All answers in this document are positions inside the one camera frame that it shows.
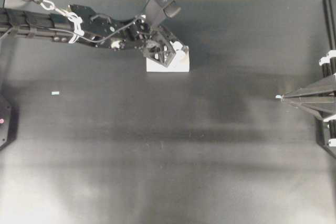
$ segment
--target white foam block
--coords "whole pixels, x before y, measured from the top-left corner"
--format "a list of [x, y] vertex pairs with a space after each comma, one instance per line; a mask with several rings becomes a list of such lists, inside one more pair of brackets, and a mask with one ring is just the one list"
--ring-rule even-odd
[[174, 57], [170, 65], [166, 68], [153, 60], [146, 58], [147, 72], [189, 72], [189, 51], [180, 57], [178, 54]]

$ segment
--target black robotic arm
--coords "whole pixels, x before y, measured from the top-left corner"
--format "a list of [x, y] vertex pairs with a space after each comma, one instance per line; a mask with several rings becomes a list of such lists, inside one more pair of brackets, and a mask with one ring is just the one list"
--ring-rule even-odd
[[115, 20], [88, 6], [69, 5], [64, 10], [48, 0], [24, 1], [35, 2], [58, 14], [0, 8], [0, 39], [6, 36], [49, 39], [114, 51], [138, 49], [144, 57], [165, 67], [177, 53], [188, 51], [187, 46], [161, 25], [181, 10], [175, 0], [147, 0], [143, 11], [129, 20]]

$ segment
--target white cable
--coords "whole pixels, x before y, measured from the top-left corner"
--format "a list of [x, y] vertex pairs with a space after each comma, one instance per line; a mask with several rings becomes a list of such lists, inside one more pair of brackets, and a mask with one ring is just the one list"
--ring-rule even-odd
[[43, 0], [43, 2], [40, 5], [42, 6], [42, 8], [44, 10], [54, 10], [54, 11], [58, 12], [59, 14], [67, 17], [69, 21], [73, 22], [73, 24], [74, 24], [73, 25], [74, 26], [74, 31], [73, 32], [75, 34], [69, 40], [70, 44], [75, 43], [79, 39], [78, 35], [84, 36], [85, 33], [80, 26], [80, 24], [83, 23], [83, 20], [76, 13], [68, 12], [67, 10], [57, 8], [55, 6], [55, 4], [52, 1], [49, 1], [49, 0]]

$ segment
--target black bracket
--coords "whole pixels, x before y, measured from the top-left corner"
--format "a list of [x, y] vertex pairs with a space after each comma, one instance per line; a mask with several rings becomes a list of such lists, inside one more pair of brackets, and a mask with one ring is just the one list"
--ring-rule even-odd
[[[5, 0], [0, 0], [0, 5], [3, 8], [5, 5]], [[2, 148], [8, 142], [8, 129], [11, 122], [11, 114], [12, 106], [2, 95], [0, 95], [0, 148]]]

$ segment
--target black table surface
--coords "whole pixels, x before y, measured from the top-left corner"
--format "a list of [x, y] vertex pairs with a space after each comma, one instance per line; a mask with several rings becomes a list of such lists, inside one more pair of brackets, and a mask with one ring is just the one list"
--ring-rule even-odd
[[[145, 2], [53, 1], [114, 18]], [[138, 51], [3, 41], [17, 132], [0, 151], [0, 223], [335, 223], [336, 162], [315, 119], [275, 99], [322, 76], [322, 0], [177, 2], [165, 24], [189, 73], [146, 73]]]

